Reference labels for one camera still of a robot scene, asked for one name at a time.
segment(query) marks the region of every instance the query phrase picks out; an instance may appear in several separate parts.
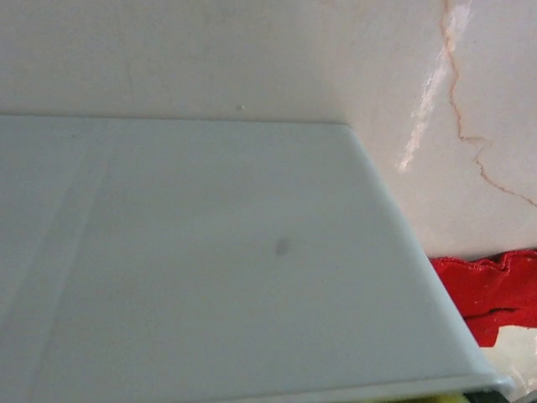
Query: red cloth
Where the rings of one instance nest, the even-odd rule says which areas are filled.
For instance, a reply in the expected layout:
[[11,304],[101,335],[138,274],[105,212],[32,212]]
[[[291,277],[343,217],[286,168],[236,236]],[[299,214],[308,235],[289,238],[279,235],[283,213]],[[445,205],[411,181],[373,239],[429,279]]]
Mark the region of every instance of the red cloth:
[[481,347],[494,346],[501,326],[537,327],[537,250],[431,263]]

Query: stain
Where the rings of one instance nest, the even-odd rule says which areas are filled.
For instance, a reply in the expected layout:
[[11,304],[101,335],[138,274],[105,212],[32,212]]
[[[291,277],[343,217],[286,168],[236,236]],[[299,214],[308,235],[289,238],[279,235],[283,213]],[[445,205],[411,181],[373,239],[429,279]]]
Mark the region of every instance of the stain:
[[321,6],[330,7],[334,9],[339,8],[339,3],[336,0],[319,0]]
[[258,2],[245,5],[209,3],[202,7],[201,14],[206,27],[235,26],[256,32],[270,34],[273,24],[270,21],[271,8],[278,7],[271,2]]
[[477,151],[477,154],[474,157],[473,162],[479,167],[479,175],[490,186],[494,187],[495,189],[498,189],[502,193],[518,197],[524,200],[525,202],[529,203],[531,206],[537,208],[537,201],[534,201],[531,198],[525,195],[522,195],[516,191],[511,191],[507,187],[494,181],[488,175],[485,165],[480,160],[480,157],[483,151],[485,151],[487,148],[493,145],[493,141],[483,136],[466,136],[463,133],[462,110],[459,107],[459,105],[456,103],[456,98],[455,98],[456,85],[458,84],[459,79],[461,78],[461,69],[454,55],[454,49],[455,49],[454,40],[451,36],[449,29],[447,29],[446,27],[446,20],[450,17],[450,11],[451,11],[450,0],[442,0],[442,15],[440,18],[439,25],[440,25],[442,40],[444,42],[444,48],[446,49],[447,60],[448,60],[448,63],[449,63],[449,66],[451,68],[452,75],[453,75],[451,78],[450,86],[449,86],[448,97],[449,97],[449,103],[451,105],[451,108],[453,109],[453,113],[455,114],[456,136],[459,138],[459,140],[462,143],[467,143],[467,144],[472,144],[472,145],[481,145],[481,148],[479,149],[479,151]]
[[274,248],[274,253],[277,256],[284,256],[289,252],[289,239],[280,238],[276,241],[276,246]]

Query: white surface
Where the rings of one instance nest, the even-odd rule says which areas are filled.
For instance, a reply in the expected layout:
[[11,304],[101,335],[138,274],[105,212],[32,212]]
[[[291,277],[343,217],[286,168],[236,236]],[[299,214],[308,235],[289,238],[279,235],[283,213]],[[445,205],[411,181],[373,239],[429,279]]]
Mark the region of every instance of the white surface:
[[348,128],[0,128],[3,237],[19,246],[0,272],[16,291],[1,305],[1,401],[334,401],[502,383]]
[[488,177],[535,201],[537,3],[450,3],[5,0],[0,112],[347,123],[428,255],[535,247],[448,90]]

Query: white wall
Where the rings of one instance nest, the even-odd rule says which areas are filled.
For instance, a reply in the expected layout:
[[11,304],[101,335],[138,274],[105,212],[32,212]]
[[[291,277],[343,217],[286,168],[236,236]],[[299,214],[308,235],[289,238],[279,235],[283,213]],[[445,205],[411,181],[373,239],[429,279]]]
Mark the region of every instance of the white wall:
[[537,2],[5,0],[0,112],[350,124],[428,254],[537,246]]

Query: white panel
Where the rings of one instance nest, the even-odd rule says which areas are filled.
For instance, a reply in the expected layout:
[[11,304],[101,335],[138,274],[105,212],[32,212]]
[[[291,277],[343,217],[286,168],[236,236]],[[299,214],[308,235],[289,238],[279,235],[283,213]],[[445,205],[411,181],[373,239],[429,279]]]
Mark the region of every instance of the white panel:
[[[50,134],[61,126],[80,138]],[[68,191],[48,189],[65,192],[60,209],[3,306],[1,401],[299,403],[503,385],[347,127],[0,127],[5,150],[86,145]],[[11,165],[3,179],[20,170],[28,186],[57,175]]]

